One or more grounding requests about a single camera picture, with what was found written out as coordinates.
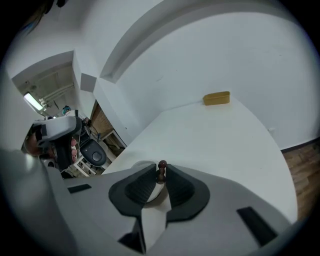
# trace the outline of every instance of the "white table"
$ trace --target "white table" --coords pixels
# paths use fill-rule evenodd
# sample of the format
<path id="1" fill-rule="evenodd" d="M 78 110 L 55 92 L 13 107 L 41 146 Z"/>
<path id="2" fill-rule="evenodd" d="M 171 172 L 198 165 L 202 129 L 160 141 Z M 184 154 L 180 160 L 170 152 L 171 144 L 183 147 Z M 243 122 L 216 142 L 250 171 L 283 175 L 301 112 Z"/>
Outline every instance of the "white table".
<path id="1" fill-rule="evenodd" d="M 138 161 L 184 166 L 233 180 L 297 220 L 297 198 L 285 159 L 262 123 L 238 100 L 182 106 L 159 114 L 103 174 Z"/>

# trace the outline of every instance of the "ceiling light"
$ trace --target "ceiling light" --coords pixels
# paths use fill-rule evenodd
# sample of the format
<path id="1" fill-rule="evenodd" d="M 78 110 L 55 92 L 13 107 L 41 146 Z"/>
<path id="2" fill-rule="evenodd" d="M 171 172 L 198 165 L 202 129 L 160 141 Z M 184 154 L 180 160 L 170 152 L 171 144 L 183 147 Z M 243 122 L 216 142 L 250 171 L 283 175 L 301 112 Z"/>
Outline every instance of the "ceiling light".
<path id="1" fill-rule="evenodd" d="M 30 93 L 27 93 L 26 95 L 24 95 L 24 98 L 37 110 L 42 110 L 42 106 L 35 100 L 34 97 L 32 97 Z"/>

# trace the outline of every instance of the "wooden floor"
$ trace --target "wooden floor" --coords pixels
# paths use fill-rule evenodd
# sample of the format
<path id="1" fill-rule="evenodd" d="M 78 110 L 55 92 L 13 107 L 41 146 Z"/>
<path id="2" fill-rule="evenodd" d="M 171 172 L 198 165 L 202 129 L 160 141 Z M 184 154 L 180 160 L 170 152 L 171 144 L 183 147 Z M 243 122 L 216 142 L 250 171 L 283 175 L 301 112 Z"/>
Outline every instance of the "wooden floor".
<path id="1" fill-rule="evenodd" d="M 320 194 L 320 140 L 283 156 L 293 179 L 301 220 L 310 214 Z"/>

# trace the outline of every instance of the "baseboard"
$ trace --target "baseboard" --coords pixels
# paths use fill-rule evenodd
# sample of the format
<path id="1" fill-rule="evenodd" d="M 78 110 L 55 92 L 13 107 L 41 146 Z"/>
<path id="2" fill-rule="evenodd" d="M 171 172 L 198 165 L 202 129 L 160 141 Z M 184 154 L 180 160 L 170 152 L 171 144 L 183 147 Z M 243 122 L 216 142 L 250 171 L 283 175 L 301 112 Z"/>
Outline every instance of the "baseboard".
<path id="1" fill-rule="evenodd" d="M 310 141 L 307 141 L 305 143 L 302 143 L 302 144 L 299 144 L 299 145 L 296 145 L 296 146 L 292 146 L 292 147 L 288 147 L 288 148 L 282 149 L 281 152 L 284 154 L 284 153 L 287 153 L 287 152 L 290 152 L 290 151 L 298 150 L 298 149 L 300 149 L 300 148 L 302 148 L 304 146 L 310 145 L 310 144 L 315 143 L 317 141 L 320 141 L 320 137 L 312 139 Z"/>

